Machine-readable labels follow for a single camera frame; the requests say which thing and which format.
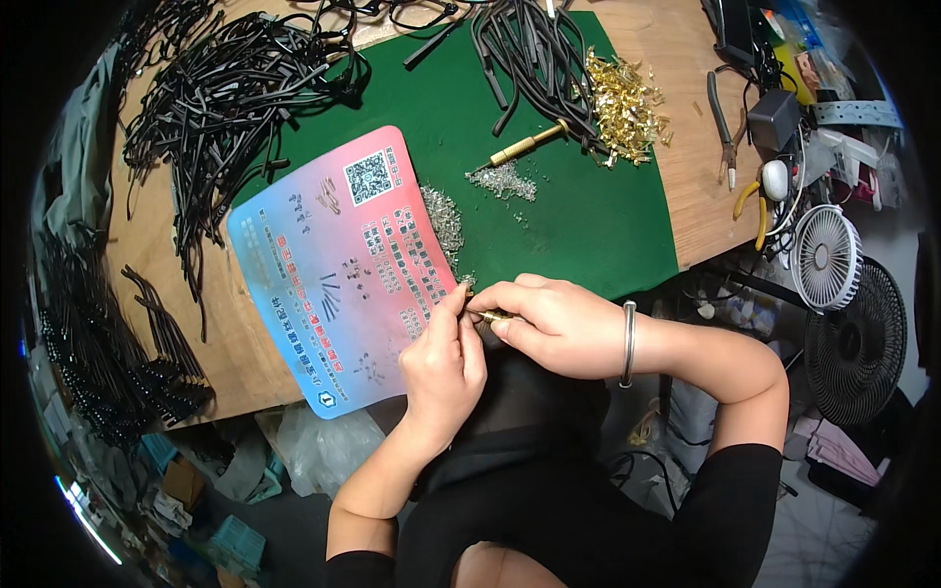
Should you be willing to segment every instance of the black pants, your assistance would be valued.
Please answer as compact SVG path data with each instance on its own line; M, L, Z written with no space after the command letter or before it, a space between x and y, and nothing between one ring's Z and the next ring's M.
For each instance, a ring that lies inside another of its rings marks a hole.
M591 458L611 395L601 380L552 373L502 345L485 351L480 402L451 448L423 470L412 492L427 492L548 453Z

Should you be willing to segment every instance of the cardboard box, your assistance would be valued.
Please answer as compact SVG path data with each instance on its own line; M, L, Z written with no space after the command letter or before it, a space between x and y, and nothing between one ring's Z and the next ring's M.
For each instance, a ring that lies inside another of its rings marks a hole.
M199 493L206 485L202 474L181 455L167 464L164 474L164 493L183 503L187 513L193 512Z

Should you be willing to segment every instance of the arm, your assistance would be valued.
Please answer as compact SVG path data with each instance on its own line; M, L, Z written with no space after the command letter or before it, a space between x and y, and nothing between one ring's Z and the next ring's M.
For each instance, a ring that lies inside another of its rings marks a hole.
M458 322L467 286L441 299L428 328L399 356L408 409L341 486L330 507L327 559L347 551L395 555L395 516L422 469L451 444L486 382L484 348L469 316Z
M501 308L524 321L500 321L494 333L540 365L569 377L621 374L624 311L571 282L521 274L477 296L468 308ZM743 443L784 446L789 387L765 345L718 328L637 315L636 373L667 373L701 388L719 404L710 453Z

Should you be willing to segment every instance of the gold screwdriver handle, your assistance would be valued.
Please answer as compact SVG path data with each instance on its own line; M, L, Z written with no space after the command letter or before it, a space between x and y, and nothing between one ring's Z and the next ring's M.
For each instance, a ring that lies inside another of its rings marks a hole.
M497 151L493 155L490 155L490 164L494 167L501 166L517 155L532 149L536 146L536 143L548 139L549 137L557 134L559 131L564 131L565 134L568 135L568 125L566 122L562 119L558 119L558 123L559 124L555 125L551 129L547 129L536 136L527 136L525 139L510 145L506 149Z

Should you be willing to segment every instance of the white fan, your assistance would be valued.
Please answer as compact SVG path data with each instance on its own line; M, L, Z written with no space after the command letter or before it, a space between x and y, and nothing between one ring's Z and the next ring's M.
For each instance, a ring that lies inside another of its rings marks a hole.
M790 271L797 292L816 312L850 304L859 288L863 247L856 227L833 204L810 209L795 231Z

